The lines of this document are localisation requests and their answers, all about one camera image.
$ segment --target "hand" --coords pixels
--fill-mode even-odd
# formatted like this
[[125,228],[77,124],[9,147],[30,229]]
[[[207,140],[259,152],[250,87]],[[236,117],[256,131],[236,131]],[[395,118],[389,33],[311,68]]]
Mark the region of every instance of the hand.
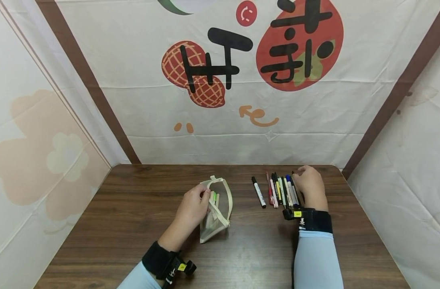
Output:
[[165,250],[178,252],[207,214],[209,199],[210,190],[203,185],[197,185],[186,192],[174,221],[157,241],[159,245]]
[[309,166],[304,165],[293,175],[295,186],[305,196],[305,207],[318,211],[329,211],[326,198],[326,189],[321,174]]
[[209,207],[210,189],[197,185],[183,197],[176,212],[175,222],[185,226],[191,232],[199,225],[207,214]]

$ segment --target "left hand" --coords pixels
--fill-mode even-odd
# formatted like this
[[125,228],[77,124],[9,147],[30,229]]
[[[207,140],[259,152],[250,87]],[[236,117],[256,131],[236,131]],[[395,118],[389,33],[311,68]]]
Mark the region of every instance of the left hand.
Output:
[[165,250],[178,252],[184,241],[207,214],[210,190],[203,185],[190,189],[183,197],[172,224],[159,238],[159,245]]

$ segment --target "red circle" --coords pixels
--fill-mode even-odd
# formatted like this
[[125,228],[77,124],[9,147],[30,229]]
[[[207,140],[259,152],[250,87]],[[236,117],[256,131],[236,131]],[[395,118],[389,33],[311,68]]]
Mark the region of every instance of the red circle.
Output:
[[257,19],[257,6],[252,1],[244,1],[236,10],[237,22],[242,26],[250,26]]
[[[294,12],[282,12],[278,15],[277,19],[294,18],[297,16],[305,15],[305,1],[294,1]],[[321,0],[320,12],[332,12],[330,19],[320,21],[319,25],[313,33],[306,33],[304,24],[296,24],[292,26],[283,27],[269,27],[266,33],[263,35],[257,47],[257,69],[260,76],[269,85],[275,89],[282,91],[298,91],[300,89],[307,88],[310,85],[318,82],[323,78],[329,70],[334,66],[337,61],[343,42],[343,23],[340,14],[335,9],[330,0]],[[286,33],[288,29],[294,29],[291,33]],[[289,61],[287,55],[271,57],[270,49],[278,45],[288,45],[291,43],[298,45],[298,50],[292,54],[293,61],[305,61],[306,43],[311,40],[311,75],[310,77],[302,76],[304,73],[304,66],[296,68],[294,70],[294,77],[291,81],[284,83],[273,82],[272,76],[275,74],[276,79],[288,79],[292,76],[289,69],[275,71],[275,72],[262,72],[261,69],[265,66],[287,63]],[[322,58],[318,56],[318,48],[323,43],[332,42],[332,52]]]

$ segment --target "red pen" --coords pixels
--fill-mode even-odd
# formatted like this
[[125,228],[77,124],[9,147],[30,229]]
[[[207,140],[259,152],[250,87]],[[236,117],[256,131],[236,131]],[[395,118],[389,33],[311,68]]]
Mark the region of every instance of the red pen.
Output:
[[273,192],[271,190],[271,183],[270,183],[270,177],[268,175],[268,172],[266,172],[266,180],[268,181],[268,201],[270,202],[270,205],[274,206]]

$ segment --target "orange arrow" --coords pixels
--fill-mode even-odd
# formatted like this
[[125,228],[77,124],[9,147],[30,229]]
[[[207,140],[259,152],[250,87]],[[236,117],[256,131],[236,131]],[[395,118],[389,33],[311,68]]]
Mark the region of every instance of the orange arrow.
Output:
[[263,124],[262,122],[257,122],[255,119],[256,118],[262,118],[263,116],[265,116],[265,111],[262,110],[262,109],[256,109],[256,110],[253,110],[252,112],[249,112],[250,109],[251,109],[251,106],[241,106],[241,107],[239,107],[239,116],[241,118],[243,118],[244,116],[249,116],[250,117],[250,122],[253,125],[256,125],[256,126],[264,128],[264,127],[267,127],[267,126],[275,125],[279,121],[278,118],[275,118],[274,121],[268,122],[266,124]]

